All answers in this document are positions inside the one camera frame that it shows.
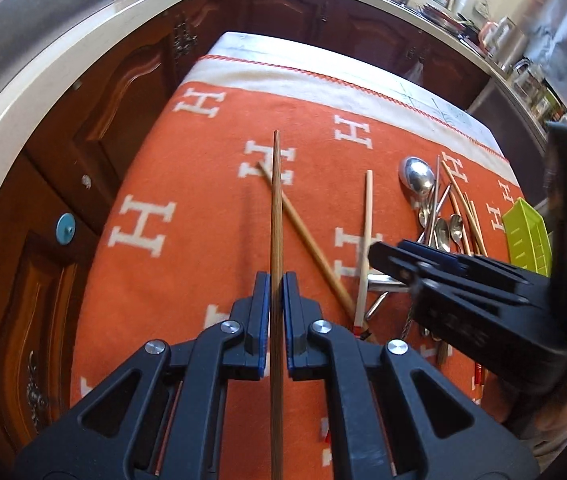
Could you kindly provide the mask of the red-banded light chopstick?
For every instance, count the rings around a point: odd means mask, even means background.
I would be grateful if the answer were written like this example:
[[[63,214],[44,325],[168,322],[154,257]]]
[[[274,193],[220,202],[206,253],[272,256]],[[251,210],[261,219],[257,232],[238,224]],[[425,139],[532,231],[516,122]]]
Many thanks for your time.
[[[371,243],[372,216],[373,216],[373,173],[370,169],[365,174],[365,209],[364,209],[364,233],[361,237],[361,258],[359,258],[358,272],[359,282],[355,315],[353,321],[353,333],[356,336],[364,332],[364,321],[368,290],[368,248]]]

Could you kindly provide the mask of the wooden chopstick decorated tip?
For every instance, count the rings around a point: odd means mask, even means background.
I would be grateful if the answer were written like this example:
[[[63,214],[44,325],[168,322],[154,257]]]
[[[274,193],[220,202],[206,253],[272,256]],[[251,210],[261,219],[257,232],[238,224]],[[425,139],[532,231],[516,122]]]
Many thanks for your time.
[[[338,303],[343,310],[350,318],[355,318],[355,301],[347,292],[345,286],[340,281],[340,278],[338,278],[337,274],[335,274],[334,270],[332,270],[328,259],[317,244],[312,233],[309,232],[309,229],[300,214],[295,210],[288,196],[285,195],[284,191],[280,192],[280,195],[282,196],[283,211],[285,211],[285,214],[291,221],[295,232],[299,235],[300,240],[302,240],[303,245],[311,255],[317,268],[320,270],[321,275],[323,275],[323,280],[327,283],[333,293],[333,296],[337,298]]]

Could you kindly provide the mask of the long red-tipped chopstick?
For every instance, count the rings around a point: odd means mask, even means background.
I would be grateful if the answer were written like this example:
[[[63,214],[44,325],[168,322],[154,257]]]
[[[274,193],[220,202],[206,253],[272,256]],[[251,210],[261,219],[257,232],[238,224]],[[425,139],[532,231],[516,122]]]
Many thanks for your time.
[[[451,181],[451,186],[454,188],[455,193],[462,204],[463,209],[466,211],[466,215],[468,218],[468,222],[470,224],[470,230],[474,237],[475,242],[477,243],[477,248],[479,248],[479,252],[481,256],[487,257],[489,254],[487,253],[486,246],[484,244],[483,236],[480,232],[480,225],[479,221],[477,221],[477,217],[475,216],[473,209],[469,203],[469,200],[466,199],[466,196],[463,195],[460,186],[457,183],[457,180],[451,173],[451,169],[446,165],[446,162],[441,162],[441,166],[448,176],[448,179]]]

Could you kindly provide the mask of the plain dark wooden chopstick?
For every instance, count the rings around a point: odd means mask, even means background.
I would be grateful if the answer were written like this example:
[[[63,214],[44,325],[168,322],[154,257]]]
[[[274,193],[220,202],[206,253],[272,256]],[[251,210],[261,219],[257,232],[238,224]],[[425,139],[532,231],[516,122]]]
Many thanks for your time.
[[[284,478],[284,321],[282,321],[282,275],[284,275],[284,212],[282,211],[282,159],[280,132],[273,138],[272,214],[270,215],[270,473]]]

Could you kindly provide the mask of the large steel soup spoon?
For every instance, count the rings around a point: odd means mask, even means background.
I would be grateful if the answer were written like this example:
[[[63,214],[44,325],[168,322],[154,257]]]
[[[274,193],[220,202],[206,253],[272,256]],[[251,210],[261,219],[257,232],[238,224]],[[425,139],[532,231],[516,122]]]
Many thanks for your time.
[[[367,288],[369,292],[408,292],[409,286],[389,275],[368,273]]]

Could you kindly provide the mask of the dark wooden kitchen cabinets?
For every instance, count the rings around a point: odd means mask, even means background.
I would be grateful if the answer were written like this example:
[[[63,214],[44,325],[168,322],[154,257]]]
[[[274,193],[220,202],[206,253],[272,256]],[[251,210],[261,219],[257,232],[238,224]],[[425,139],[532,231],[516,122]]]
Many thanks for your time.
[[[63,92],[0,176],[0,463],[70,404],[87,273],[142,141],[225,32],[300,41],[405,75],[460,108],[489,74],[464,48],[361,0],[182,0],[136,26]]]

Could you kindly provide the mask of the green plastic utensil tray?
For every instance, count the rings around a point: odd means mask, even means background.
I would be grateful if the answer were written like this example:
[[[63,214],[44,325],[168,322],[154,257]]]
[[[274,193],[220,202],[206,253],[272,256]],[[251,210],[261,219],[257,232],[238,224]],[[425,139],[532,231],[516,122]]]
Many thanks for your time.
[[[523,198],[503,214],[510,263],[549,276],[553,251],[544,218]]]

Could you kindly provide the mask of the medium steel spoon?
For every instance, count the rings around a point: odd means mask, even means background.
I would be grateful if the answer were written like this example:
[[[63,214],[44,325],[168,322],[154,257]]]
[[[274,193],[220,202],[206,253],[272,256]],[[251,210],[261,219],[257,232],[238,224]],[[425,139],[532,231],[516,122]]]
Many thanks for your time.
[[[435,247],[441,252],[451,252],[451,234],[449,227],[443,218],[437,218],[434,223],[434,241]]]

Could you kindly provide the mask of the small steel teaspoon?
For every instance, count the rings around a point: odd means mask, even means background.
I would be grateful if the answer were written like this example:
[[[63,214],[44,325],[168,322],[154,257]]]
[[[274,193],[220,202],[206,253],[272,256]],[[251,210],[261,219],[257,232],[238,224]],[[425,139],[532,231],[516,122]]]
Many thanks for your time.
[[[463,222],[460,214],[452,214],[449,217],[449,235],[451,240],[455,243],[459,252],[468,255],[468,249],[465,246],[465,234],[463,234]]]

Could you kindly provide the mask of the large steel ladle spoon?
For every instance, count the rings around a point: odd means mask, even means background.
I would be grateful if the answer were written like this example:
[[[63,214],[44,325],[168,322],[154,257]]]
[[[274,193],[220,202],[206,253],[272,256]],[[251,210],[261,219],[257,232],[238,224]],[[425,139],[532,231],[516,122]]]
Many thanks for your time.
[[[416,156],[402,160],[398,175],[404,188],[419,200],[428,198],[435,185],[434,172],[424,160]]]

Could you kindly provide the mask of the steel kettle jug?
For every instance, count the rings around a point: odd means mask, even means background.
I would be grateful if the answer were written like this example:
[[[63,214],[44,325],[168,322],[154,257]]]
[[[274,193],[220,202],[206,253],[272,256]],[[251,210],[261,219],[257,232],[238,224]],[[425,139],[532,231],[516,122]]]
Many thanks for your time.
[[[529,43],[526,33],[509,16],[502,18],[485,38],[487,58],[502,73],[509,74]]]

